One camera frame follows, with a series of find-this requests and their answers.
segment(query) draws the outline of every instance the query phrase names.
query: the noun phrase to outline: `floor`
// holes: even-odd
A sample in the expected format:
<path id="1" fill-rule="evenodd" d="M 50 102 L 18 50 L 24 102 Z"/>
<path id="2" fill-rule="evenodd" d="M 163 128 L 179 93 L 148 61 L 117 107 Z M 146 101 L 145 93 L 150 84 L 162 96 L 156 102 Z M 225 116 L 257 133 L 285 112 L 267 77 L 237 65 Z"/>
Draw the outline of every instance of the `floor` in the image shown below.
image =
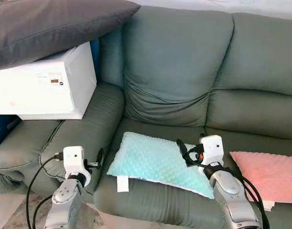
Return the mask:
<path id="1" fill-rule="evenodd" d="M 42 197 L 30 196 L 30 212 L 43 200 Z M 0 192 L 0 229 L 28 229 L 25 219 L 25 195 Z M 36 229 L 43 229 L 46 216 L 52 203 L 48 200 L 38 211 Z M 101 213 L 91 204 L 83 204 L 78 214 L 76 229 L 188 229 L 167 224 L 125 219 Z"/>

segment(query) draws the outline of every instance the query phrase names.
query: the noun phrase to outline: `pink pillow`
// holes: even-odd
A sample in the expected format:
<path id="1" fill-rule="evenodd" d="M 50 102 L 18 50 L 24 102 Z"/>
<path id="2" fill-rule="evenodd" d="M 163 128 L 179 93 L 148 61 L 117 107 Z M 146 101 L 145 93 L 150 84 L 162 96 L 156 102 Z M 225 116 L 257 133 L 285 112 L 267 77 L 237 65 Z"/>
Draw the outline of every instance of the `pink pillow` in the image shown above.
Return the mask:
<path id="1" fill-rule="evenodd" d="M 263 201 L 292 203 L 292 156 L 230 152 Z"/>

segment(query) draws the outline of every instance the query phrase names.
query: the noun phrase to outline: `light blue pillow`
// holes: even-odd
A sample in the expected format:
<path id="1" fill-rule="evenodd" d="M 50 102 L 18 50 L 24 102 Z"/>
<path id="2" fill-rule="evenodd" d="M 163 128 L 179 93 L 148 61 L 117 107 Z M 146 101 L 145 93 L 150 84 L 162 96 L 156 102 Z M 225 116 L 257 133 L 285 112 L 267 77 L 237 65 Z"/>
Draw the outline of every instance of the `light blue pillow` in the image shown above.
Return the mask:
<path id="1" fill-rule="evenodd" d="M 107 174 L 159 182 L 214 198 L 208 179 L 198 167 L 186 166 L 176 142 L 161 138 L 125 132 Z"/>

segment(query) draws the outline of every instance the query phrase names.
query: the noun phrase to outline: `gray pillow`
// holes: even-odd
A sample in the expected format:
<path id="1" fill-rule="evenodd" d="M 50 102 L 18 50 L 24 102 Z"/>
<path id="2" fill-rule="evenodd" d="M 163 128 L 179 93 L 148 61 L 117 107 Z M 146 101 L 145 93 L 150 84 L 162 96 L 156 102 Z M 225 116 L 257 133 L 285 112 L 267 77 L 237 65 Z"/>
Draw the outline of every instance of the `gray pillow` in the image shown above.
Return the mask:
<path id="1" fill-rule="evenodd" d="M 19 0 L 0 4 L 0 69 L 96 39 L 126 22 L 139 7 L 124 0 Z"/>

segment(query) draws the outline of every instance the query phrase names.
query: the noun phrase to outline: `green couch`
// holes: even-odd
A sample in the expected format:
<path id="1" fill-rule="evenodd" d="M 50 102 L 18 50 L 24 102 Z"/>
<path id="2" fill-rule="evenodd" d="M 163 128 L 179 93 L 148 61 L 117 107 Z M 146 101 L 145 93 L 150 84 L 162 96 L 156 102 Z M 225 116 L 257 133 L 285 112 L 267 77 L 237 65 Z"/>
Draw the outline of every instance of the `green couch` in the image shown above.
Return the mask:
<path id="1" fill-rule="evenodd" d="M 106 172 L 123 133 L 190 144 L 201 133 L 220 135 L 234 170 L 230 151 L 292 156 L 292 20 L 141 7 L 100 39 L 100 50 L 84 118 L 22 121 L 0 146 L 0 190 L 26 191 L 40 163 L 65 146 L 83 146 L 89 161 L 104 148 L 85 201 L 116 216 L 222 229 L 218 204 L 198 194 L 137 179 L 117 193 Z M 32 190 L 49 195 L 63 177 L 62 162 L 50 162 Z M 292 228 L 292 204 L 277 203 L 267 216 L 272 229 Z"/>

